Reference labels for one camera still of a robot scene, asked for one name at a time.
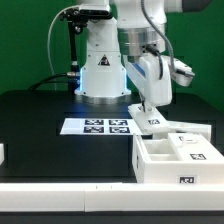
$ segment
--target black cable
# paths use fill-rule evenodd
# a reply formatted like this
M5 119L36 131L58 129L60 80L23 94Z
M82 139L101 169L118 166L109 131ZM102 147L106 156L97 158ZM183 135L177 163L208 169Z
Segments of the black cable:
M51 83L56 84L56 83L68 83L68 82L66 82L66 81L46 81L46 82L40 83L38 86L35 86L35 88L33 88L31 91L36 90L38 87L40 87L43 84L51 84Z
M163 78L163 61L160 53L157 53L157 56L159 58L159 67L160 67L159 80L161 80Z
M174 64L174 50L173 50L173 46L170 43L170 40L166 37L166 35L164 35L159 28L154 24L154 22L152 22L150 16L147 13L146 7L145 7L145 0L141 0L141 9L142 9L142 13L145 16L146 20L149 22L149 24L152 26L152 28L158 33L158 35L165 41L166 46L168 48L169 51L169 55L170 55L170 66L171 66L171 73L175 73L176 72L176 67Z
M144 96L141 94L140 91L139 91L139 96L140 96L140 99L141 99L142 110L143 110L143 112L145 112L145 98L144 98Z
M159 80L161 80L163 78L163 61L159 50L152 45L147 45L146 51L159 58L159 67L160 67Z
M68 21L68 31L69 31L71 60L77 61L78 59L76 54L76 37L72 21Z
M28 90L33 91L36 90L39 86L41 86L44 83L47 83L50 80L56 79L56 78L61 78L61 77L67 77L67 74L58 74L58 75L52 75L50 77L47 77L46 79L43 79L42 81L35 83L34 85L30 86Z

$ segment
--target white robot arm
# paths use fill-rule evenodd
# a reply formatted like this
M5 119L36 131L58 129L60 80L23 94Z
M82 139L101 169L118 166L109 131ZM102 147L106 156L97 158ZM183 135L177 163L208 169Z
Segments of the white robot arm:
M132 105L129 112L143 131L148 130L149 134L162 132L168 124L155 107L171 102L171 78L180 85L188 86L194 77L189 66L174 59L172 45L165 36L165 13L200 11L211 0L113 2L118 10L120 51L125 59L127 74L142 98L142 106ZM170 57L160 55L166 47Z

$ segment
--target white box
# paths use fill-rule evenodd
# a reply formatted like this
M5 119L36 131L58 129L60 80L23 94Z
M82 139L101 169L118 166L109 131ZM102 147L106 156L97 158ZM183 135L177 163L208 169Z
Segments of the white box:
M132 163L138 183L224 183L224 157L198 134L172 133L162 140L134 136Z
M0 211L85 211L85 184L0 184Z

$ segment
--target black tabletop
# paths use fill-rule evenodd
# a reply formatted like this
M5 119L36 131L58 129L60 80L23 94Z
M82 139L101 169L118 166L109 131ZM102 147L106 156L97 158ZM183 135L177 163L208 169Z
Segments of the black tabletop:
M139 103L93 105L67 92L10 91L0 96L1 183L136 182L132 136L61 136L65 118L131 118ZM212 144L224 152L224 116L191 94L175 94L159 110L166 119L212 125ZM224 223L222 212L1 213L0 223Z

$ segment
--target green backdrop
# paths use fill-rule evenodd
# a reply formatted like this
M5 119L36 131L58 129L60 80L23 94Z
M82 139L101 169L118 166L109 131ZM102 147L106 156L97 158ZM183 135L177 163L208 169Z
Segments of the green backdrop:
M73 0L1 0L0 93L27 89L50 75L47 33L54 16ZM168 15L167 35L175 57L193 67L190 88L173 84L174 92L194 93L224 112L224 1L213 0L201 13ZM52 33L52 58L56 73L69 70L66 22L57 22ZM85 61L85 40L79 37L78 55Z

